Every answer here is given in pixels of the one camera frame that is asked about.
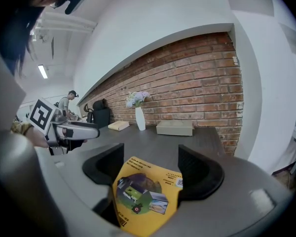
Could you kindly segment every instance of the white pipe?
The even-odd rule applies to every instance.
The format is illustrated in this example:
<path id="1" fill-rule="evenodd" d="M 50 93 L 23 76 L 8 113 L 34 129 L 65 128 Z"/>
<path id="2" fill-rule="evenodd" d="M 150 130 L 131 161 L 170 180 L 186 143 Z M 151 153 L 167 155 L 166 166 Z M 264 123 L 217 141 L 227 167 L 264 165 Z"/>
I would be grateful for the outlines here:
<path id="1" fill-rule="evenodd" d="M 49 11 L 45 12 L 45 14 L 49 15 L 49 16 L 52 16 L 52 17 L 75 20 L 75 21 L 81 22 L 83 24 L 91 25 L 91 26 L 94 26 L 94 27 L 97 26 L 96 22 L 93 22 L 93 21 L 90 21 L 90 20 L 87 20 L 87 19 L 84 19 L 84 18 L 76 17 L 76 16 L 66 15 L 66 14 L 57 13 L 57 12 L 49 12 Z"/>
<path id="2" fill-rule="evenodd" d="M 62 31 L 71 31 L 71 32 L 78 32 L 78 33 L 86 33 L 86 34 L 91 34 L 91 31 L 87 30 L 80 30 L 80 29 L 73 29 L 73 28 L 62 28 L 62 27 L 41 27 L 38 26 L 35 29 L 41 29 L 41 30 L 62 30 Z"/>
<path id="3" fill-rule="evenodd" d="M 77 27 L 77 28 L 81 28 L 81 29 L 85 29 L 85 30 L 90 30 L 90 31 L 94 30 L 94 28 L 90 28 L 90 27 L 83 26 L 83 25 L 76 24 L 76 23 L 61 21 L 61 20 L 43 19 L 42 23 L 45 23 L 45 22 L 50 23 L 50 24 L 54 24 L 54 25 L 73 26 L 73 27 Z"/>

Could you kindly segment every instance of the dark table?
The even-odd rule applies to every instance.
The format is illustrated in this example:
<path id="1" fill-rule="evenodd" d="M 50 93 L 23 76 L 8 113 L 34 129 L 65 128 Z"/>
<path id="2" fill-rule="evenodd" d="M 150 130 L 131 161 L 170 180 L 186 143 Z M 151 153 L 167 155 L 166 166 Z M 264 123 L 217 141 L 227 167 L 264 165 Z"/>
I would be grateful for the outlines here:
<path id="1" fill-rule="evenodd" d="M 70 153 L 78 153 L 114 143 L 124 143 L 124 161 L 136 156 L 152 164 L 179 171 L 178 145 L 183 144 L 192 150 L 208 156 L 224 154 L 222 143 L 214 127 L 198 127 L 193 136 L 174 136 L 157 134 L 156 126 L 146 125 L 140 131 L 136 124 L 131 124 L 122 131 L 103 127 L 100 137 L 88 140 L 80 148 Z"/>

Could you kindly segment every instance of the man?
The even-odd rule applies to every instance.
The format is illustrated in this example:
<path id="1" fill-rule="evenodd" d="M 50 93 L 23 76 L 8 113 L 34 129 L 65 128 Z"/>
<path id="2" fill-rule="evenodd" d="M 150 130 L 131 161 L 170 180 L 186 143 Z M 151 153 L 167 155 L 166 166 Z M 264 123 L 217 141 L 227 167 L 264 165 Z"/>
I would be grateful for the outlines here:
<path id="1" fill-rule="evenodd" d="M 78 97 L 77 93 L 74 90 L 71 90 L 69 91 L 67 97 L 63 97 L 58 103 L 58 108 L 60 110 L 66 111 L 66 116 L 68 119 L 75 119 L 75 117 L 68 110 L 69 100 L 73 100 L 75 97 Z"/>

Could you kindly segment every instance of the small box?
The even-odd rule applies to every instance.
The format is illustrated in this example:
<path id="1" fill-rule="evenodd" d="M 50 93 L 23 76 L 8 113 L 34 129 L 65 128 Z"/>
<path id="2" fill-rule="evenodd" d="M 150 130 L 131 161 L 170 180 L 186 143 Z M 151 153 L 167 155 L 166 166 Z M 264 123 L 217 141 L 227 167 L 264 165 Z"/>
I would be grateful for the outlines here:
<path id="1" fill-rule="evenodd" d="M 157 134 L 193 136 L 191 120 L 163 120 L 157 125 Z"/>

